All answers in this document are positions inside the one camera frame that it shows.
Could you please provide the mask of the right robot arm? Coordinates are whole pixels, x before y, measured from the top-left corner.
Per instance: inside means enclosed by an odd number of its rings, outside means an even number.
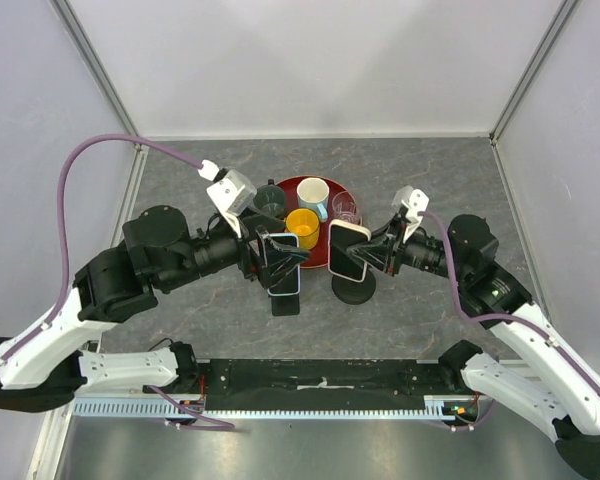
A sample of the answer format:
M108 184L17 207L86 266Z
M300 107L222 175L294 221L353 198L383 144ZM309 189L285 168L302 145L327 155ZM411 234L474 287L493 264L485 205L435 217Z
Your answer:
M540 381L526 380L479 347L459 342L440 359L440 386L491 397L543 432L572 470L600 479L600 375L496 262L498 246L476 215L445 224L422 208L403 208L376 231L332 221L329 268L354 283L362 283L369 268L395 276L403 266L447 279L458 316L508 345Z

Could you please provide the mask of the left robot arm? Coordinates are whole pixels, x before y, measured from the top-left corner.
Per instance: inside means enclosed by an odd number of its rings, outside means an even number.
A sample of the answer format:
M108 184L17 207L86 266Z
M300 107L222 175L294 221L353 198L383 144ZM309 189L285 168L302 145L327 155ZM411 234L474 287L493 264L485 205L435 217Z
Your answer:
M126 222L121 243L76 273L62 306L17 337L0 337L0 409L45 412L88 391L195 392L202 373L189 344L113 355L83 347L155 308L159 293L231 266L264 289L298 280L309 251L276 232L281 223L274 218L254 214L247 224L236 234L220 220L192 236L184 214L166 205Z

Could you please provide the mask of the blue case phone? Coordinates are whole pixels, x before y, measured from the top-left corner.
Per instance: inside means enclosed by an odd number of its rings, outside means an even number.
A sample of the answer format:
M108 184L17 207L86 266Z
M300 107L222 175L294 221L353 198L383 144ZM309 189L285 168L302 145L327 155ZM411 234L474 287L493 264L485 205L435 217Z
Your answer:
M293 233L273 233L265 241L264 257L270 277L270 296L296 295L300 291L299 241Z

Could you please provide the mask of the beige case phone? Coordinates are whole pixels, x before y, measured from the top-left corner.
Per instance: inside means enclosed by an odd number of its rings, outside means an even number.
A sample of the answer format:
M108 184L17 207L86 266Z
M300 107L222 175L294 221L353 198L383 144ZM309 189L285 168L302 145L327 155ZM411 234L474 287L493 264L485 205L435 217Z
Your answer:
M328 270L334 276L361 283L367 272L367 263L348 252L351 246L371 239L371 231L361 225L334 219L328 229Z

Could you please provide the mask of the black round-base phone stand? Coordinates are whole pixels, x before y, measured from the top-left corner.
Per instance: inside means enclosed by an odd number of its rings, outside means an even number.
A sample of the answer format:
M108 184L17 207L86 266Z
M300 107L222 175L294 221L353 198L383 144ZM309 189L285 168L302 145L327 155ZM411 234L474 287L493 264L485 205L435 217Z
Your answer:
M375 276L368 272L362 282L354 282L339 276L333 276L331 288L341 302L348 305L361 305L369 301L376 291Z

